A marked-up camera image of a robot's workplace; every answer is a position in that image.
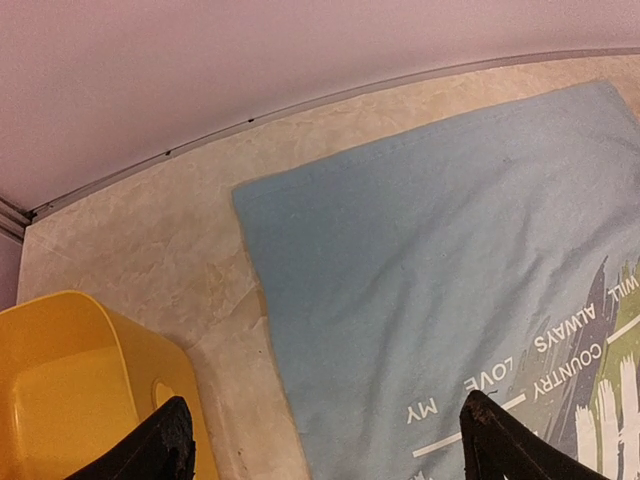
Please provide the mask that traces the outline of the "light blue printed t-shirt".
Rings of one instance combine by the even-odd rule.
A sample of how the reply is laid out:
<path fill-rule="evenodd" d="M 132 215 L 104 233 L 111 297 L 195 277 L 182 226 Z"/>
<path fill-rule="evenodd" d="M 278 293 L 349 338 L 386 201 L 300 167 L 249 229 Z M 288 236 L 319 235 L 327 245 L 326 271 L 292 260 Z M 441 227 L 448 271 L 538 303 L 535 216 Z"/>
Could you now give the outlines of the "light blue printed t-shirt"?
<path fill-rule="evenodd" d="M 587 83 L 238 187 L 315 479 L 459 479 L 480 390 L 639 475 L 639 124 Z"/>

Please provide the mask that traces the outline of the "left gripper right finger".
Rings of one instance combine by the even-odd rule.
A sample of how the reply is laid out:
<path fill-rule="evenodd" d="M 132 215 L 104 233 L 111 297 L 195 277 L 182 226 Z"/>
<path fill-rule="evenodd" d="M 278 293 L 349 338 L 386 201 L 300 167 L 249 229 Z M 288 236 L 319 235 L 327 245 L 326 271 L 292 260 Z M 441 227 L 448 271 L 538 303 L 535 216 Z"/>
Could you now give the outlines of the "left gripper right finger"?
<path fill-rule="evenodd" d="M 603 477 L 537 437 L 481 391 L 466 397 L 459 423 L 467 480 Z"/>

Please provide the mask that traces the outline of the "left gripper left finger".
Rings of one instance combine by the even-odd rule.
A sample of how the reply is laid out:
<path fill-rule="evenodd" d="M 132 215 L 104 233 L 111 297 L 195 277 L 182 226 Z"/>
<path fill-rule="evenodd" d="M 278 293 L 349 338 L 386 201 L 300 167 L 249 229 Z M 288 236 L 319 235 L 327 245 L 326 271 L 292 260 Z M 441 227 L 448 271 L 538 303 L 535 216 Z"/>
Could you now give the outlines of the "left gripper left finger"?
<path fill-rule="evenodd" d="M 173 396 L 111 450 L 69 478 L 192 480 L 195 463 L 191 413 L 184 398 Z"/>

